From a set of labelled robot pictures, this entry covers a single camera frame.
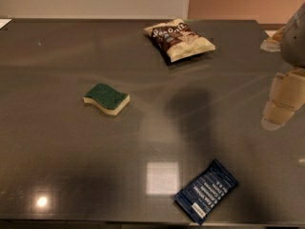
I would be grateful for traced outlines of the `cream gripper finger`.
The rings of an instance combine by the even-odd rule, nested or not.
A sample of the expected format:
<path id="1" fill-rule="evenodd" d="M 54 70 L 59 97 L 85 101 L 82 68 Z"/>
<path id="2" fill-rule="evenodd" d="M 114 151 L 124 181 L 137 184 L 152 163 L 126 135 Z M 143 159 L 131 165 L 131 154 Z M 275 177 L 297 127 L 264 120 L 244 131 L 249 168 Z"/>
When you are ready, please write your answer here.
<path id="1" fill-rule="evenodd" d="M 260 49 L 266 52 L 279 52 L 284 28 L 269 32 L 269 37 L 262 42 Z"/>
<path id="2" fill-rule="evenodd" d="M 263 111 L 261 126 L 268 131 L 283 127 L 305 104 L 305 69 L 277 73 Z"/>

